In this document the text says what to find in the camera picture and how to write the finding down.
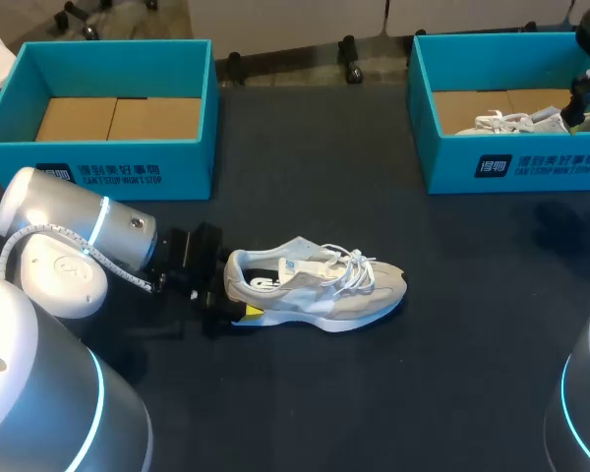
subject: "logo on box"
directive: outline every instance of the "logo on box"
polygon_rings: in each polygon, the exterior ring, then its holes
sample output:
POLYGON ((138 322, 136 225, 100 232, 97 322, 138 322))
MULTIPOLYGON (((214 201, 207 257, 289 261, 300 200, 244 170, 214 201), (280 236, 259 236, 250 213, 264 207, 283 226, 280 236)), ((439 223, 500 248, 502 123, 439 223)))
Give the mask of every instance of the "logo on box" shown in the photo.
POLYGON ((58 164, 56 162, 52 164, 37 164, 35 169, 41 170, 48 175, 65 180, 66 182, 72 182, 73 184, 76 184, 75 177, 72 175, 72 171, 70 170, 68 164, 58 164))
POLYGON ((511 154, 485 154, 479 159, 474 177, 504 177, 511 164, 511 154))

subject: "shoe sole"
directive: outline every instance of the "shoe sole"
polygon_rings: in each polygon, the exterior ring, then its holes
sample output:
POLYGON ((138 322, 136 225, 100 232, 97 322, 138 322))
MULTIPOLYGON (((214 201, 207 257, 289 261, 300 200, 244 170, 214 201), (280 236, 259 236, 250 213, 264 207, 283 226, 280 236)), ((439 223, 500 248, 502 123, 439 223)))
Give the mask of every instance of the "shoe sole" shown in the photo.
POLYGON ((315 325, 316 327, 323 329, 327 332, 343 332, 357 329, 373 323, 376 320, 388 315, 398 306, 401 300, 398 300, 393 305, 380 310, 377 313, 373 313, 357 320, 328 320, 326 318, 310 315, 308 313, 300 312, 288 312, 282 310, 267 310, 265 313, 256 320, 250 320, 248 322, 232 322, 235 326, 247 326, 247 327, 263 327, 263 326, 276 326, 282 323, 308 323, 309 325, 315 325))

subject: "glowing blue ring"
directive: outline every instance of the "glowing blue ring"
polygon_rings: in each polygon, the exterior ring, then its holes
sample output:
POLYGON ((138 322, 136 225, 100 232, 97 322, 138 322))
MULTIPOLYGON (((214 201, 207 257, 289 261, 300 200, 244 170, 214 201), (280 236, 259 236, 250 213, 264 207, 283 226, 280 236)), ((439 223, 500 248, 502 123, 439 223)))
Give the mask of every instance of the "glowing blue ring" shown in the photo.
POLYGON ((94 419, 92 420, 91 426, 89 427, 89 432, 86 436, 86 440, 83 442, 81 449, 79 449, 79 452, 72 460, 72 463, 66 469, 66 472, 75 472, 77 468, 81 465, 81 462, 83 462, 83 459, 86 457, 86 454, 88 453, 91 443, 94 441, 94 436, 96 436, 96 431, 98 430, 98 425, 100 424, 100 417, 102 416, 102 404, 105 399, 105 384, 102 380, 102 371, 100 370, 100 365, 96 360, 96 356, 94 356, 94 354, 91 351, 89 351, 89 349, 88 352, 94 361, 94 365, 96 366, 96 375, 98 376, 98 400, 96 401, 94 419))
POLYGON ((109 210, 109 197, 102 198, 102 204, 100 205, 100 212, 98 213, 98 219, 96 220, 96 224, 94 225, 94 229, 91 231, 91 236, 89 236, 88 242, 93 246, 96 242, 96 238, 98 237, 98 233, 100 232, 100 228, 102 227, 102 222, 105 220, 105 216, 107 215, 107 211, 109 210))
POLYGON ((586 444, 583 443, 583 441, 581 440, 581 438, 579 437, 579 435, 575 431, 574 426, 572 425, 572 421, 570 421, 570 415, 568 415, 568 409, 566 408, 566 396, 564 393, 564 384, 565 384, 566 368, 568 367, 568 362, 570 362, 569 356, 568 356, 568 359, 566 360, 566 365, 563 366, 563 372, 561 373, 561 407, 563 408, 563 416, 565 416, 566 423, 568 423, 568 426, 570 427, 570 431, 572 432, 572 435, 579 443, 579 446, 581 446, 581 448, 586 453, 588 458, 590 458, 590 449, 588 449, 588 447, 586 447, 586 444))

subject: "brown cardboard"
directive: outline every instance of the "brown cardboard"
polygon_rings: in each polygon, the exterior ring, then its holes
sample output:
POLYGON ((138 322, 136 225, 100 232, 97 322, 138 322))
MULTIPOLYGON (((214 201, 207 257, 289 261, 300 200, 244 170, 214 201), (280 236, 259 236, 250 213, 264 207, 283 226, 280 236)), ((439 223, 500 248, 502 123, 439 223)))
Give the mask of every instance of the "brown cardboard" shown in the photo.
POLYGON ((563 88, 509 90, 507 93, 514 113, 530 115, 549 106, 562 109, 570 102, 570 91, 563 88))
POLYGON ((193 140, 200 120, 200 98, 119 98, 108 140, 193 140))
POLYGON ((513 113, 506 91, 436 91, 433 97, 446 135, 474 128, 474 119, 490 110, 513 113))
POLYGON ((105 141, 115 97, 50 98, 36 141, 105 141))

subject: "shoe tongue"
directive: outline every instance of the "shoe tongue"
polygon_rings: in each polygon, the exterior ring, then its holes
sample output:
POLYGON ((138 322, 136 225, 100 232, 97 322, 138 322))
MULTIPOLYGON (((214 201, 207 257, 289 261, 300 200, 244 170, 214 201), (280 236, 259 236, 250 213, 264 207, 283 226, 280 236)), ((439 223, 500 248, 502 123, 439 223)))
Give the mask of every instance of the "shoe tongue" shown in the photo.
POLYGON ((347 267, 342 264, 327 266, 324 263, 294 261, 286 258, 280 258, 277 262, 277 276, 281 284, 288 282, 298 272, 309 273, 314 277, 333 280, 343 275, 346 270, 347 267))

